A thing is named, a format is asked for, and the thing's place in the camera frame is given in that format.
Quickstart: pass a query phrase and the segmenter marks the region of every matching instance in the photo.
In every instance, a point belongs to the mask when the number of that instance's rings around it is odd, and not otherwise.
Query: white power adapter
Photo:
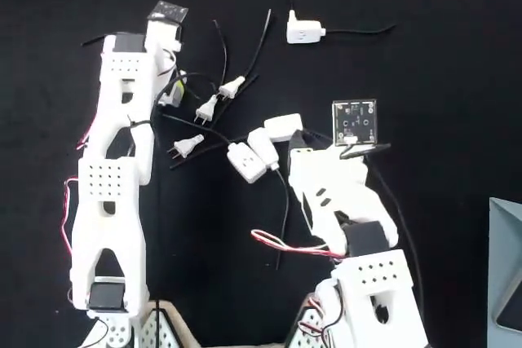
[[[318,20],[298,20],[295,11],[290,10],[286,22],[286,41],[289,44],[310,44],[319,42],[326,35]]]
[[[244,143],[229,144],[227,158],[247,183],[255,183],[267,172],[261,158]]]
[[[248,134],[246,142],[270,170],[279,169],[279,163],[277,163],[279,155],[277,155],[267,130],[264,128],[253,130]]]
[[[303,130],[303,122],[299,113],[288,114],[265,120],[264,129],[274,143],[288,142],[296,130]]]

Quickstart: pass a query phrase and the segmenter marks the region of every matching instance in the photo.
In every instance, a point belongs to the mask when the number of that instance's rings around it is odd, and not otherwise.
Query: white 3d-printed bracket
[[[424,348],[427,345],[402,250],[344,259],[332,271],[332,279],[316,288],[326,323],[334,321],[340,312],[336,282],[340,283],[344,303],[344,317],[332,327],[336,346]],[[387,322],[378,320],[372,298],[387,308]]]

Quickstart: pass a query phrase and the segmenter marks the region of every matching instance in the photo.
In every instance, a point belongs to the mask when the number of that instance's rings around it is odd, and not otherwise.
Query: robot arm
[[[398,242],[396,224],[365,185],[363,158],[340,159],[343,149],[290,151],[289,183],[310,232],[343,257],[316,287],[324,312],[321,337],[330,335],[329,348],[424,348],[427,337],[404,252],[390,250]],[[377,314],[379,307],[387,317]]]
[[[129,342],[132,328],[139,336],[136,329],[148,302],[139,187],[151,178],[154,134],[149,119],[157,94],[176,71],[174,51],[180,48],[179,24],[187,9],[159,2],[154,10],[146,35],[122,33],[104,39],[97,112],[78,162],[70,271],[73,304],[91,318],[105,319],[108,330],[124,331],[109,339],[113,348]],[[169,23],[172,10],[182,13],[176,23]],[[161,97],[163,104],[172,104],[176,88]],[[110,144],[126,127],[135,155],[107,158]],[[95,275],[104,249],[114,252],[123,277]]]

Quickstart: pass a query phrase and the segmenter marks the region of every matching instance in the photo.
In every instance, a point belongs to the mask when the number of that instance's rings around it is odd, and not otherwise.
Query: white power plug
[[[264,129],[274,143],[288,142],[296,130],[303,130],[303,122],[299,113],[288,114],[265,120]]]
[[[277,163],[279,155],[268,136],[267,130],[264,128],[253,130],[248,134],[246,142],[270,170],[279,169]]]
[[[289,44],[309,44],[319,42],[326,35],[318,20],[298,20],[295,11],[290,10],[286,23],[286,41]]]
[[[169,152],[176,150],[178,155],[181,155],[183,158],[186,158],[188,154],[192,152],[192,150],[202,141],[204,137],[202,134],[197,134],[193,138],[183,139],[177,142],[174,142],[174,147],[169,150]]]
[[[245,83],[245,77],[237,77],[233,81],[230,81],[229,83],[225,83],[219,88],[219,93],[225,97],[234,99],[234,97],[237,94],[237,91],[241,87],[241,85]]]
[[[212,121],[212,117],[214,116],[214,108],[218,102],[218,96],[216,94],[212,95],[208,101],[206,101],[202,106],[196,109],[196,121],[198,118],[203,119],[203,124],[207,121]]]
[[[267,172],[261,158],[244,143],[229,144],[227,158],[247,183],[255,183]]]

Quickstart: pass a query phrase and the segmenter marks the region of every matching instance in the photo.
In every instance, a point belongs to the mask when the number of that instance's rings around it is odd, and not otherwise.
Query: black tabletop
[[[99,86],[100,46],[79,44],[101,33],[143,32],[157,1],[0,0],[6,346],[77,346],[90,327],[66,299],[70,259],[59,230],[63,180],[77,173],[74,146],[95,113]],[[294,0],[300,18],[327,29],[396,24],[382,37],[327,35],[307,46],[285,43],[285,0],[166,1],[190,9],[179,65],[215,77],[222,55],[213,19],[227,36],[235,77],[268,8],[278,17],[255,68],[258,81],[219,124],[229,137],[292,112],[330,134],[333,100],[378,100],[379,138],[392,148],[374,164],[418,247],[427,334],[437,348],[484,347],[488,198],[519,200],[522,190],[520,0]],[[209,94],[202,84],[194,89]],[[194,109],[189,100],[175,113],[192,119]],[[195,134],[165,119],[158,133],[164,145]],[[161,208],[156,178],[140,197],[151,296],[172,301],[203,345],[283,341],[330,265],[286,255],[275,271],[275,252],[250,238],[252,228],[279,231],[285,197],[276,175],[247,184],[224,148],[175,171],[164,152],[157,162]],[[310,241],[293,196],[287,239]]]

